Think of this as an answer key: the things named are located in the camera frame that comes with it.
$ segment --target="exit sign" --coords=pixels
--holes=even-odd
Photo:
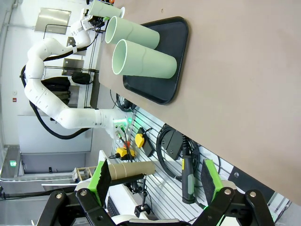
[[[9,164],[10,164],[11,167],[16,167],[17,166],[16,161],[9,161]]]

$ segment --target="green light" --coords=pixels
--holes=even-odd
[[[9,161],[9,164],[10,164],[11,167],[16,167],[17,166],[16,161]]]
[[[127,119],[116,119],[116,120],[113,120],[113,123],[121,123],[121,122],[127,123]]]

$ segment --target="cable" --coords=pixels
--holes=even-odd
[[[61,27],[70,27],[70,26],[67,26],[67,25],[61,25],[61,24],[47,24],[47,25],[45,26],[43,39],[45,39],[45,33],[46,33],[46,29],[47,29],[47,26],[48,26],[48,25],[55,25],[55,26],[61,26]]]
[[[125,105],[121,104],[120,95],[118,93],[116,93],[116,105],[123,112],[132,112],[131,108],[125,108]]]
[[[169,131],[173,131],[174,128],[168,126],[167,124],[165,124],[162,129],[160,130],[158,137],[157,137],[157,143],[156,143],[156,151],[157,151],[157,156],[158,156],[158,160],[162,166],[162,168],[164,169],[164,171],[172,178],[178,180],[178,181],[182,181],[182,177],[181,176],[177,176],[175,175],[165,164],[164,158],[162,156],[162,150],[161,150],[161,143],[163,140],[163,137],[169,132]],[[199,164],[200,164],[200,153],[199,153],[199,148],[197,146],[197,144],[189,139],[189,144],[190,144],[190,150],[192,152],[192,164],[193,164],[193,172],[195,173],[198,170]]]
[[[152,200],[151,200],[151,195],[150,195],[150,193],[146,190],[145,191],[148,195],[149,195],[149,197],[150,197],[150,210],[151,210],[151,212],[154,214],[154,212],[152,211]]]
[[[220,174],[220,172],[221,172],[221,158],[220,158],[220,156],[217,156],[217,159],[218,159],[218,174]]]
[[[130,152],[130,149],[128,148],[127,146],[127,143],[124,141],[124,139],[120,138],[120,140],[123,142],[123,144],[126,146],[126,149],[127,149],[127,155],[129,155],[129,159],[131,162],[133,162],[133,157],[131,155],[131,152]]]
[[[193,218],[193,219],[187,221],[187,223],[189,223],[189,222],[191,222],[191,221],[193,221],[193,220],[195,220],[195,219],[197,219],[197,218],[198,218],[198,217],[195,217],[195,218]]]
[[[111,96],[111,100],[113,101],[113,103],[114,103],[114,106],[112,107],[112,109],[116,106],[116,102],[117,102],[117,100],[116,101],[114,101],[113,100],[113,97],[112,97],[112,90],[110,89],[110,96]]]
[[[95,42],[95,40],[97,39],[98,35],[100,34],[99,30],[100,30],[100,28],[97,30],[97,35],[94,37],[94,40],[87,46],[87,48],[89,46],[91,46]]]
[[[38,197],[38,196],[44,196],[44,195],[50,195],[52,192],[55,191],[62,191],[65,193],[71,193],[74,192],[75,190],[75,186],[71,186],[71,187],[63,187],[63,188],[58,188],[58,189],[53,189],[53,190],[49,190],[49,191],[44,191],[44,192],[34,192],[30,195],[24,195],[23,196],[21,194],[20,197],[18,197],[18,194],[5,194],[6,197],[5,199],[0,199],[0,201],[9,201],[9,200],[18,200],[18,199],[24,199],[24,198],[31,198],[31,197]]]
[[[152,127],[150,127],[149,129],[145,130],[143,135],[146,134],[148,131],[152,130]]]

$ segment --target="wall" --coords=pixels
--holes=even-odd
[[[6,36],[6,29],[4,27],[4,23],[6,19],[9,19],[12,11],[12,5],[14,3],[14,0],[6,0],[6,1],[0,1],[0,68],[1,61],[2,61],[2,53],[4,49],[4,41]],[[2,163],[4,161],[4,138],[3,138],[3,123],[2,123],[2,109],[1,109],[1,85],[0,85],[0,168],[2,167]]]
[[[40,8],[56,8],[71,11],[69,25],[79,19],[82,8],[87,8],[84,0],[26,0],[13,10],[8,28],[6,45],[3,54],[3,67],[1,68],[1,100],[3,113],[3,128],[5,131],[4,143],[6,145],[17,145],[18,127],[17,115],[34,115],[24,95],[24,88],[19,78],[22,67],[27,62],[27,51],[36,42],[43,39],[43,32],[35,32],[34,26],[38,18]],[[45,37],[56,38],[60,43],[67,43],[69,30],[66,35],[46,33]],[[91,39],[95,32],[90,31]],[[84,68],[89,67],[92,48],[87,50]],[[81,59],[81,56],[72,55],[68,58]],[[62,66],[63,59],[47,62],[45,65]],[[46,78],[59,76],[61,70],[47,69]],[[86,86],[80,87],[79,102],[82,102]],[[12,102],[12,98],[17,98],[17,103]]]

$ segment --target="black tray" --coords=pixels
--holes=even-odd
[[[123,75],[123,85],[157,104],[166,105],[173,99],[177,90],[188,38],[188,25],[180,16],[142,25],[159,32],[160,42],[155,50],[173,56],[177,61],[177,70],[170,79]]]

